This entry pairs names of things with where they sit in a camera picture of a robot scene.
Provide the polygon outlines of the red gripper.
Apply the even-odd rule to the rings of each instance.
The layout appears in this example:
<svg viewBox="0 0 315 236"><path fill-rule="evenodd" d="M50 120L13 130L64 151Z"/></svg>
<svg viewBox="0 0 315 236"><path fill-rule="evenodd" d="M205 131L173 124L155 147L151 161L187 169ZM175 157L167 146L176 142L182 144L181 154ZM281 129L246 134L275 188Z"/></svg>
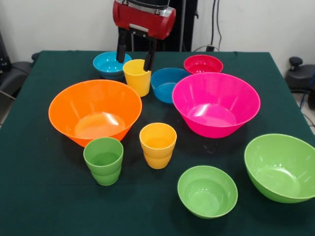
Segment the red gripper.
<svg viewBox="0 0 315 236"><path fill-rule="evenodd" d="M176 9L168 0L115 0L113 20L118 26L116 60L123 63L126 52L127 30L141 31L150 39L149 51L144 61L144 71L151 71L156 47L156 39L165 39L172 31L176 19Z"/></svg>

